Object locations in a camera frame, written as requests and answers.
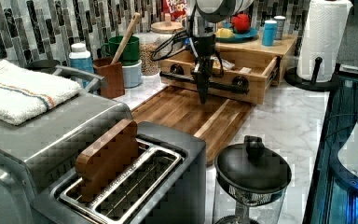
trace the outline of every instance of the tile backsplash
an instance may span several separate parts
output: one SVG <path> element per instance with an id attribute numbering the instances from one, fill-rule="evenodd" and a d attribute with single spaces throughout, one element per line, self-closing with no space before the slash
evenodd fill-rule
<path id="1" fill-rule="evenodd" d="M 254 0 L 246 12 L 257 30 L 265 20 L 285 16 L 285 32 L 300 40 L 309 1 Z M 41 59 L 66 64 L 77 42 L 86 43 L 92 57 L 101 57 L 101 44 L 122 35 L 135 11 L 143 16 L 136 32 L 147 32 L 162 18 L 161 6 L 160 0 L 0 0 L 0 60 L 21 67 Z"/>

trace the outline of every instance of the folded towel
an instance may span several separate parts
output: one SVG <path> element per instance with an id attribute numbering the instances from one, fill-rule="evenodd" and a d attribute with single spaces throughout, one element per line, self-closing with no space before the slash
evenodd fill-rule
<path id="1" fill-rule="evenodd" d="M 19 125 L 79 93 L 76 82 L 0 62 L 0 119 Z"/>

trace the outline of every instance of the white bottle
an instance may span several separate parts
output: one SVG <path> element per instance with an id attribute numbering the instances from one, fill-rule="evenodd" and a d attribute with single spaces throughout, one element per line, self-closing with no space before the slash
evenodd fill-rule
<path id="1" fill-rule="evenodd" d="M 83 43 L 76 43 L 71 46 L 71 50 L 72 52 L 69 54 L 70 66 L 82 71 L 94 73 L 91 53 L 87 51 L 86 45 Z M 86 87 L 88 84 L 88 81 L 83 81 L 83 87 Z"/>

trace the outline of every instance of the red object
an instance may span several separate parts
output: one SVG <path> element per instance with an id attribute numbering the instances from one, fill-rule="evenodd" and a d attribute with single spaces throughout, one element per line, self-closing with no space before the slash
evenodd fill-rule
<path id="1" fill-rule="evenodd" d="M 164 13 L 171 14 L 171 21 L 180 21 L 186 16 L 186 0 L 162 0 Z"/>
<path id="2" fill-rule="evenodd" d="M 236 33 L 246 33 L 251 28 L 251 22 L 247 14 L 239 14 L 231 19 L 231 24 Z"/>

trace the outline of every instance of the wooden cutting board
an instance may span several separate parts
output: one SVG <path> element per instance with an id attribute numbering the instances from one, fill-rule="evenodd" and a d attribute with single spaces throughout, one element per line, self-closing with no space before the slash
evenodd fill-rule
<path id="1" fill-rule="evenodd" d="M 136 122 L 150 121 L 192 134 L 207 144 L 211 164 L 226 147 L 255 105 L 208 95 L 205 105 L 196 91 L 169 86 L 132 110 Z"/>
<path id="2" fill-rule="evenodd" d="M 83 179 L 81 201 L 92 201 L 138 158 L 137 132 L 135 121 L 123 119 L 80 153 L 76 171 Z"/>

